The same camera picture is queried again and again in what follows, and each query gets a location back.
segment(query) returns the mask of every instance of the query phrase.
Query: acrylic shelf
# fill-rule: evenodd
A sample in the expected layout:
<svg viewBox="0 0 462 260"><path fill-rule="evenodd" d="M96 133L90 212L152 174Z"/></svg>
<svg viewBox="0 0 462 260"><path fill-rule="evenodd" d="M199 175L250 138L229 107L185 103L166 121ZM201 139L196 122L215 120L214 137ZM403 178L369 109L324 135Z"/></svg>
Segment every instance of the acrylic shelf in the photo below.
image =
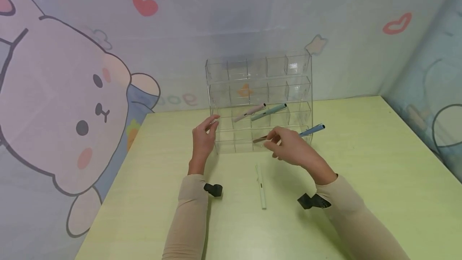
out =
<svg viewBox="0 0 462 260"><path fill-rule="evenodd" d="M274 55L207 60L207 87L210 113L219 114L215 147L218 153L264 150L265 136L275 126L297 132L313 126L311 56L307 51ZM286 104L286 108L258 120L247 115L236 118L250 108L265 103L264 109ZM311 141L311 136L304 137Z"/></svg>

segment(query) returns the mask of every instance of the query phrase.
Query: red heart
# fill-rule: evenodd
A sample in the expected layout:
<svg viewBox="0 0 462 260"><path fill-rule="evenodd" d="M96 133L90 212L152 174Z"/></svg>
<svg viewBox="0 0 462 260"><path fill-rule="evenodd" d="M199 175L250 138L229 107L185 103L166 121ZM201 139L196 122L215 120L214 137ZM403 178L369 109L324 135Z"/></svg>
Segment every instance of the red heart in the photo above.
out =
<svg viewBox="0 0 462 260"><path fill-rule="evenodd" d="M13 4L9 0L0 0L0 13L9 13L13 11Z"/></svg>
<svg viewBox="0 0 462 260"><path fill-rule="evenodd" d="M408 12L403 14L398 20L385 24L382 31L387 35L397 35L403 32L411 22L412 13Z"/></svg>
<svg viewBox="0 0 462 260"><path fill-rule="evenodd" d="M142 16L153 16L159 9L154 0L133 0L133 5Z"/></svg>

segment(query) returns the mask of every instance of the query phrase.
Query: wall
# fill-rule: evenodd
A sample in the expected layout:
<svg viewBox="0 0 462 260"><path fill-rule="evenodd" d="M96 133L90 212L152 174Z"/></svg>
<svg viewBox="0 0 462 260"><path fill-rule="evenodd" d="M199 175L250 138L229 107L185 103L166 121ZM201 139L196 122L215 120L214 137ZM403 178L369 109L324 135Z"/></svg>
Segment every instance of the wall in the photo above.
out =
<svg viewBox="0 0 462 260"><path fill-rule="evenodd" d="M73 259L146 114L208 107L208 57L306 47L316 99L375 94L443 1L0 0L0 259Z"/></svg>
<svg viewBox="0 0 462 260"><path fill-rule="evenodd" d="M462 0L448 0L385 98L462 182L461 49Z"/></svg>
<svg viewBox="0 0 462 260"><path fill-rule="evenodd" d="M313 47L315 99L376 95L396 79L443 1L42 0L42 5L45 13L103 42L132 71L155 77L163 93L156 111L170 111L208 107L207 58L301 50L316 35L326 40Z"/></svg>

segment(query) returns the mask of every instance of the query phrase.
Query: pen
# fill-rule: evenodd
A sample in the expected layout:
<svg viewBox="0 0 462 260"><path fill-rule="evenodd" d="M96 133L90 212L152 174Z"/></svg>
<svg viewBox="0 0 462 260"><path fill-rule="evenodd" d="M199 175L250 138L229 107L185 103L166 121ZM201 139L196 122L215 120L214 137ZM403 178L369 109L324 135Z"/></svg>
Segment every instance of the pen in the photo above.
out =
<svg viewBox="0 0 462 260"><path fill-rule="evenodd" d="M237 122L237 121L240 121L242 120L243 118L245 118L246 116L248 116L249 114L254 114L258 111L261 111L262 109L264 109L266 107L266 104L265 103L262 103L261 105L257 105L255 107L251 107L248 111L245 112L245 114L241 114L240 116L238 117L235 117L233 119L233 122Z"/></svg>
<svg viewBox="0 0 462 260"><path fill-rule="evenodd" d="M259 164L255 165L255 168L257 170L257 176L258 176L257 180L258 180L258 186L260 190L261 209L266 209L265 190L263 189L263 175L261 173L261 168Z"/></svg>
<svg viewBox="0 0 462 260"><path fill-rule="evenodd" d="M324 124L318 124L317 126L313 126L311 129L307 129L304 132L299 133L300 137L302 136L309 136L315 132L319 132L320 130L324 130L326 126Z"/></svg>
<svg viewBox="0 0 462 260"><path fill-rule="evenodd" d="M298 135L300 137L302 136L309 136L315 132L319 132L320 130L324 130L326 128L326 126L324 124L318 124L316 126L313 126L311 129L307 129L305 130L304 132L301 132L299 133ZM266 136L262 136L261 138L257 138L257 139L254 139L252 142L254 144L256 144L257 142L262 142L266 139L267 135Z"/></svg>
<svg viewBox="0 0 462 260"><path fill-rule="evenodd" d="M286 103L280 104L280 105L278 105L278 106L276 106L274 108L270 108L268 111L265 111L264 113L256 114L256 115L252 116L250 118L250 120L251 121L258 120L259 118L265 117L267 115L277 113L278 111L281 111L281 110L285 109L286 107L288 107L288 105Z"/></svg>

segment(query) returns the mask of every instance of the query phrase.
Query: tabletop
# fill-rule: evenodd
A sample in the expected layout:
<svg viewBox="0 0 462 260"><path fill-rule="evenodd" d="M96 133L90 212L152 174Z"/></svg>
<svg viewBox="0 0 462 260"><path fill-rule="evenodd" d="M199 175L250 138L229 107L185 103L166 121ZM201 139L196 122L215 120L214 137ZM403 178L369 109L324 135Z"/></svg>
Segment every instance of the tabletop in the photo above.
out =
<svg viewBox="0 0 462 260"><path fill-rule="evenodd" d="M314 102L326 129L313 147L344 175L411 259L459 259L462 185L381 97ZM77 260L160 259L192 151L191 130L208 110L148 115ZM255 164L261 165L262 210ZM214 155L203 259L348 259L320 209L297 199L315 193L302 169L269 152Z"/></svg>

